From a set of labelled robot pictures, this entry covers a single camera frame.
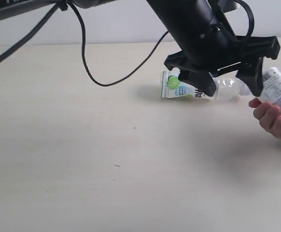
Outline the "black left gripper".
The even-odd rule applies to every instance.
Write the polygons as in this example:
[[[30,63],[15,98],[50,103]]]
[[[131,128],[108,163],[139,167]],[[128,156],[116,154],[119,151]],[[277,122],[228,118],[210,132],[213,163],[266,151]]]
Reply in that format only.
[[[168,70],[178,68],[179,80],[194,86],[207,96],[216,92],[212,77],[236,71],[255,97],[263,91],[263,62],[276,60],[280,52],[276,36],[233,36],[222,25],[210,29],[208,35],[198,39],[193,50],[182,49],[165,60]]]

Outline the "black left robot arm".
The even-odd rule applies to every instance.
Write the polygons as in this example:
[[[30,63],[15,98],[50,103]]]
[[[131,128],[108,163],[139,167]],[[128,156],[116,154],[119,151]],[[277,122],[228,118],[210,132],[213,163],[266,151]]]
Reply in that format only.
[[[22,39],[0,55],[0,63],[26,44],[58,10],[72,9],[82,33],[86,31],[80,9],[105,5],[104,0],[0,0],[0,21],[45,6],[49,11]],[[243,0],[149,0],[147,5],[166,29],[179,52],[167,56],[168,70],[178,69],[179,79],[213,96],[214,78],[235,72],[259,97],[264,89],[263,61],[277,59],[280,44],[276,36],[255,37],[255,19]]]

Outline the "open human hand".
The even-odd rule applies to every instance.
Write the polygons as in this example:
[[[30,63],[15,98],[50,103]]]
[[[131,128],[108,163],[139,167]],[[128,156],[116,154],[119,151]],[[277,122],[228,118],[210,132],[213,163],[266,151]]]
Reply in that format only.
[[[253,109],[253,117],[267,133],[281,140],[281,109],[270,102],[261,102],[258,98],[249,101]]]

